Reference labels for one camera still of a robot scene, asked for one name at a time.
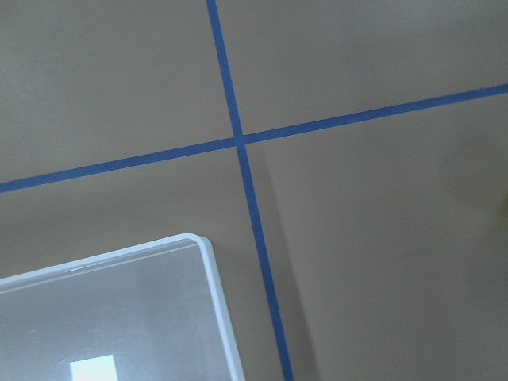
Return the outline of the brown paper table cover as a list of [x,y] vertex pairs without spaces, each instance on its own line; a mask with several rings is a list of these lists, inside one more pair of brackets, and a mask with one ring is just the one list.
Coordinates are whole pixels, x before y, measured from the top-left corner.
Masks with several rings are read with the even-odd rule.
[[179,233],[249,380],[506,379],[506,2],[2,2],[2,276]]

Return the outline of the clear plastic storage box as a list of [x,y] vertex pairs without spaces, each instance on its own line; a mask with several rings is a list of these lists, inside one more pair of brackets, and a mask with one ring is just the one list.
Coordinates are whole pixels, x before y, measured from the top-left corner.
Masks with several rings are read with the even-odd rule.
[[245,377],[214,250],[183,233],[1,281],[1,377],[71,380],[113,355],[118,380]]

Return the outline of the white label in box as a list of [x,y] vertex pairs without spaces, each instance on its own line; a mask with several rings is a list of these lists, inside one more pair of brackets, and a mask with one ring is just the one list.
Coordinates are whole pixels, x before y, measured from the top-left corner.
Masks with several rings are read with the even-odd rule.
[[70,369],[72,381],[118,381],[113,355],[74,361]]

